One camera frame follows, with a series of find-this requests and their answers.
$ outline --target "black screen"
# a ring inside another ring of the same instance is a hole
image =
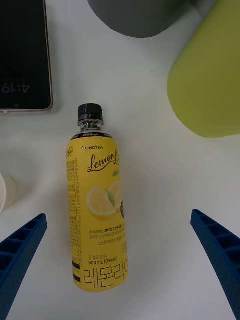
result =
[[[0,110],[52,104],[44,0],[0,0]]]

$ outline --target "lime green cylinder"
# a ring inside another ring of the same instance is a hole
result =
[[[240,0],[218,0],[172,66],[167,92],[196,134],[240,134]]]

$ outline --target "bottle label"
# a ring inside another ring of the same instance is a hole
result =
[[[106,133],[80,133],[67,152],[73,278],[101,292],[128,276],[119,151]]]

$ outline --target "gray object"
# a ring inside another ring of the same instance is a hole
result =
[[[173,22],[187,0],[88,0],[112,30],[134,38],[153,37]]]

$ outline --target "white cup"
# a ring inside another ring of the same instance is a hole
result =
[[[0,215],[14,203],[16,191],[15,181],[0,173]]]

